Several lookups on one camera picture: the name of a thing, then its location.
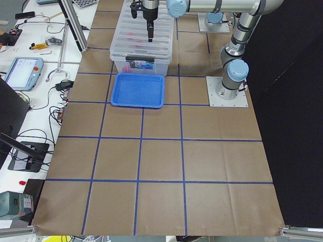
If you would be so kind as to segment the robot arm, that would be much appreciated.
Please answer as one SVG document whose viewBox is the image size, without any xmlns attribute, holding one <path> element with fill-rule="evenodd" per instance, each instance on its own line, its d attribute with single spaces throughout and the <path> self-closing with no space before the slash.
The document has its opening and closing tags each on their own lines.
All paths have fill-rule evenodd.
<svg viewBox="0 0 323 242">
<path fill-rule="evenodd" d="M 221 24 L 223 22 L 224 13 L 207 13 L 205 17 L 205 24 L 213 25 L 213 24 Z"/>
<path fill-rule="evenodd" d="M 249 72 L 248 64 L 241 60 L 245 45 L 262 15 L 275 11 L 283 1 L 166 1 L 168 14 L 179 18 L 188 12 L 241 13 L 230 42 L 221 50 L 224 76 L 216 86 L 216 93 L 223 100 L 233 100 L 241 91 L 241 83 Z"/>
</svg>

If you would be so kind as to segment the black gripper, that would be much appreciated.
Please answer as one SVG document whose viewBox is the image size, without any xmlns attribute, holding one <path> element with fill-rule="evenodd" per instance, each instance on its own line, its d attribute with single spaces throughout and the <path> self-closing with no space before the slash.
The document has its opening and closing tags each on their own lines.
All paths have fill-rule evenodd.
<svg viewBox="0 0 323 242">
<path fill-rule="evenodd" d="M 147 20 L 148 42 L 153 41 L 154 37 L 154 20 L 158 17 L 159 0 L 143 0 L 142 11 L 143 17 Z M 141 0 L 132 0 L 130 4 L 131 15 L 133 19 L 137 18 L 137 12 L 141 11 Z"/>
</svg>

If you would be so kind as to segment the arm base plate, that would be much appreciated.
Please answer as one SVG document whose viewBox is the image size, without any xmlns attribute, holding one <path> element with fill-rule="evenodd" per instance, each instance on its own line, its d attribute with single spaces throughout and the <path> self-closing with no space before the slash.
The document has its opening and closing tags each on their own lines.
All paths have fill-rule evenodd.
<svg viewBox="0 0 323 242">
<path fill-rule="evenodd" d="M 243 84 L 237 90 L 229 90 L 222 84 L 222 77 L 206 77 L 210 107 L 248 108 Z"/>
<path fill-rule="evenodd" d="M 229 21 L 224 13 L 198 13 L 199 32 L 229 34 Z"/>
</svg>

